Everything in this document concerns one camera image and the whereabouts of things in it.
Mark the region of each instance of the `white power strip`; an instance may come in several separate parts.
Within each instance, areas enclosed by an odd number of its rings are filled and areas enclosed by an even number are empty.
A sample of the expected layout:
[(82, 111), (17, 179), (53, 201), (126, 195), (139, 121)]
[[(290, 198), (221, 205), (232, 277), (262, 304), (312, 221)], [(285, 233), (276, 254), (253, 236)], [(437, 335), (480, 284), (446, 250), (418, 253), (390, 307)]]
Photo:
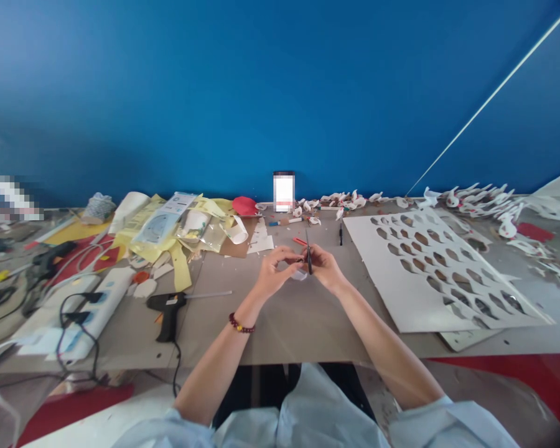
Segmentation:
[[(95, 292), (102, 293), (102, 298), (97, 303), (86, 303), (81, 309), (81, 312), (90, 313), (83, 326), (94, 338), (100, 337), (102, 330), (124, 297), (134, 275), (134, 269), (129, 266), (111, 269), (95, 290)], [(93, 341), (83, 333), (77, 324), (71, 325), (67, 329), (68, 331), (77, 331), (77, 334), (66, 348), (61, 349), (61, 359), (84, 359), (93, 348)]]
[[(34, 314), (17, 330), (12, 336), (13, 339), (25, 338), (31, 335), (42, 335), (47, 329), (60, 328), (60, 306), (62, 302), (71, 296), (67, 303), (64, 305), (64, 312), (72, 312), (84, 300), (83, 296), (74, 296), (83, 292), (90, 292), (99, 283), (100, 277), (97, 275), (86, 275), (73, 280), (71, 283), (56, 290), (43, 306), (38, 309)], [(35, 345), (33, 343), (23, 345), (19, 350), (20, 355), (38, 354), (37, 350), (30, 350), (26, 348), (28, 345)], [(54, 352), (54, 348), (46, 349), (45, 353)]]

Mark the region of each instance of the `red bead bracelet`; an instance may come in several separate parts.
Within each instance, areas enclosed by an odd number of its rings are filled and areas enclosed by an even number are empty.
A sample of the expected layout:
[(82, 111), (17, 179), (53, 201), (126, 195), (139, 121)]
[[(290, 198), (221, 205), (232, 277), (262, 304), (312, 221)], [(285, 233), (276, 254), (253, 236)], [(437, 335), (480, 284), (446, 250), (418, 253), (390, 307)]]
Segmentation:
[(235, 319), (234, 313), (230, 313), (230, 315), (228, 316), (228, 320), (230, 321), (230, 324), (234, 328), (236, 328), (236, 331), (238, 331), (239, 333), (253, 333), (255, 331), (255, 325), (252, 326), (250, 329), (248, 329), (242, 326), (241, 324), (239, 324)]

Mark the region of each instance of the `smartphone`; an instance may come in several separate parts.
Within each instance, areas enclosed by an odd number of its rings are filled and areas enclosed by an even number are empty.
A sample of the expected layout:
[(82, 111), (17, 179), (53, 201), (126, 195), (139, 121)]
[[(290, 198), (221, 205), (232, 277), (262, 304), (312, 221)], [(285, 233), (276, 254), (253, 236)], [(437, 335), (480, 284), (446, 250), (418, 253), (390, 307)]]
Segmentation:
[(274, 171), (274, 211), (289, 213), (294, 208), (294, 171)]

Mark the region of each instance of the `white shirt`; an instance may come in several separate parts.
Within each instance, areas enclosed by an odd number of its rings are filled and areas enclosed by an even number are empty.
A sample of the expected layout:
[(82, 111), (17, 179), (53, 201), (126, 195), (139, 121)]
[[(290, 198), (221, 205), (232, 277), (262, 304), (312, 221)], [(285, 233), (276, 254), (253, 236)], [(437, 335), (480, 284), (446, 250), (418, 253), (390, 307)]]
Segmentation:
[[(518, 447), (488, 411), (473, 401), (434, 403), (398, 414), (390, 424), (395, 448)], [(184, 420), (176, 409), (140, 422), (113, 448), (151, 442), (169, 447), (381, 447), (380, 428), (342, 393), (318, 364), (304, 363), (297, 386), (277, 408), (235, 411), (217, 431)]]

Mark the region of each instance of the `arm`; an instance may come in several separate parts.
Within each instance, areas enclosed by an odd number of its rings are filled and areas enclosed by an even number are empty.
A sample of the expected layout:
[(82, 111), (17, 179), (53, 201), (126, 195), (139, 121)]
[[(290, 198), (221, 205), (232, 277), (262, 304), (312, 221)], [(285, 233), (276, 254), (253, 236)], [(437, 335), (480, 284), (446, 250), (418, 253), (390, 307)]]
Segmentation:
[(403, 409), (443, 397), (434, 377), (342, 274), (334, 256), (311, 246), (313, 273), (342, 304), (376, 370)]
[[(242, 326), (255, 325), (265, 302), (302, 267), (302, 263), (295, 263), (301, 258), (288, 247), (278, 246), (263, 259), (257, 283), (235, 312), (235, 319)], [(278, 263), (282, 260), (291, 266), (278, 271)], [(224, 326), (174, 401), (174, 407), (184, 419), (206, 426), (212, 422), (234, 378), (249, 337), (250, 334), (236, 331), (230, 323)]]

